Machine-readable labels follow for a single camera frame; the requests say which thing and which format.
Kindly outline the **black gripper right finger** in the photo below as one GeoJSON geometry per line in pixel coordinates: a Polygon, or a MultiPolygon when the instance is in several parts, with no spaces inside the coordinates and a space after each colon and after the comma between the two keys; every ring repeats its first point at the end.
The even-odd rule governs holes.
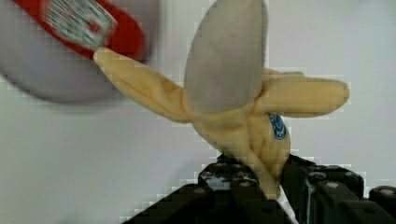
{"type": "Polygon", "coordinates": [[[281,186],[300,224],[396,224],[395,188],[378,186],[365,197],[361,175],[291,155],[281,186]]]}

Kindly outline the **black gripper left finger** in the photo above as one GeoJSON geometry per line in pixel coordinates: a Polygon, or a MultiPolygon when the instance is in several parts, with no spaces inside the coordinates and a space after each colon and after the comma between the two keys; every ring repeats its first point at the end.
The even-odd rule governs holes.
{"type": "Polygon", "coordinates": [[[292,224],[246,165],[220,155],[185,185],[122,224],[292,224]]]}

